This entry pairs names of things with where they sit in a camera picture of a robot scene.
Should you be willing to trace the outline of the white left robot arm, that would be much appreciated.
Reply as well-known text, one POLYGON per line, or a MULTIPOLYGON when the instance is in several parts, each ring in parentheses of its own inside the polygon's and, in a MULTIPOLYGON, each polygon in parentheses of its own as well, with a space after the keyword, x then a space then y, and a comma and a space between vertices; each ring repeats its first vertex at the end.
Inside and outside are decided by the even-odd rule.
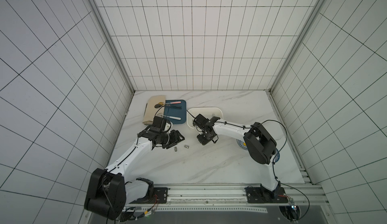
POLYGON ((130 180, 136 164, 155 147, 174 147, 185 138, 177 130, 164 132, 154 127, 140 133, 135 143, 118 160, 105 169, 97 168, 90 177, 84 209, 110 220, 116 219, 124 206, 136 201, 152 201, 153 181, 145 178, 130 180))

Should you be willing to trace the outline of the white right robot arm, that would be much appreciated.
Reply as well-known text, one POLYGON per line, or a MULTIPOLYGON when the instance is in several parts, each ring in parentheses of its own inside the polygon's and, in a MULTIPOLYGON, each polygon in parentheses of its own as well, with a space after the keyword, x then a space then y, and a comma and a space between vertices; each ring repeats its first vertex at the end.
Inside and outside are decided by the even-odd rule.
POLYGON ((210 120, 196 118, 192 124, 199 132, 197 139, 202 145, 209 142, 216 143, 221 135, 245 143, 250 157, 260 164, 258 193, 265 201, 277 198, 281 188, 274 171, 274 160, 278 156, 277 143, 263 124, 256 122, 251 126, 238 125, 218 117, 213 117, 210 120))

